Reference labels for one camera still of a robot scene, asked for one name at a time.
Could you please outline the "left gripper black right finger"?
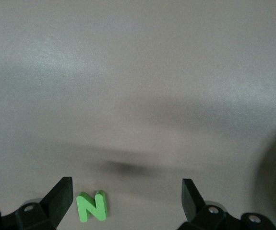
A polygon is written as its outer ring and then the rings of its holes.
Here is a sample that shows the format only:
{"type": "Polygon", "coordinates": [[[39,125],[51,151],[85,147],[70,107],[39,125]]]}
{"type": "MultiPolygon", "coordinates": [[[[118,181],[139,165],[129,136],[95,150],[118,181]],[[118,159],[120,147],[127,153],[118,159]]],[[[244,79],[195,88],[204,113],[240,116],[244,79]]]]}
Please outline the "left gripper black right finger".
{"type": "Polygon", "coordinates": [[[181,203],[187,221],[177,230],[276,230],[264,215],[247,212],[237,219],[217,205],[206,204],[192,179],[182,180],[181,203]]]}

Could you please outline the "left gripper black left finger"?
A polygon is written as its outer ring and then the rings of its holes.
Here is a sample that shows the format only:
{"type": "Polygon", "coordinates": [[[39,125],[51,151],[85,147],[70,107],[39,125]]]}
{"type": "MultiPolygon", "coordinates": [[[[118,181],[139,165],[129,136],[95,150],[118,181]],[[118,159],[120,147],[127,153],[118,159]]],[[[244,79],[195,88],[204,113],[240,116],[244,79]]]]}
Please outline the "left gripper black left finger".
{"type": "Polygon", "coordinates": [[[0,230],[57,230],[73,203],[71,177],[62,177],[40,202],[22,205],[2,216],[0,230]]]}

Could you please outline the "brown table cover sheet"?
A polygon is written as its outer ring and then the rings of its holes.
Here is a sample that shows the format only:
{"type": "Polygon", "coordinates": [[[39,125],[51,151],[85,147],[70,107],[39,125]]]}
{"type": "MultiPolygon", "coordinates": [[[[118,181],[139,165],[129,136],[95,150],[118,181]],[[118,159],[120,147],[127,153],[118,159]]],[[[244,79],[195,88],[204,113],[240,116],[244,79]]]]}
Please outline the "brown table cover sheet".
{"type": "Polygon", "coordinates": [[[181,182],[276,225],[276,0],[0,0],[0,211],[64,176],[108,217],[175,230],[181,182]]]}

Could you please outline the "green letter N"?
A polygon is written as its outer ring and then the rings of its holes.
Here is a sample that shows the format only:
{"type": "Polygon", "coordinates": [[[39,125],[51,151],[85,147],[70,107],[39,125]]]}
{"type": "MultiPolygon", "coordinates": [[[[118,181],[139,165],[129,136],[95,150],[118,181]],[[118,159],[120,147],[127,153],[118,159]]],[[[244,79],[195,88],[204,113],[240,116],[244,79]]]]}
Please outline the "green letter N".
{"type": "Polygon", "coordinates": [[[92,214],[99,221],[105,221],[108,216],[106,192],[98,190],[92,198],[86,192],[81,192],[76,198],[79,219],[85,223],[92,214]]]}

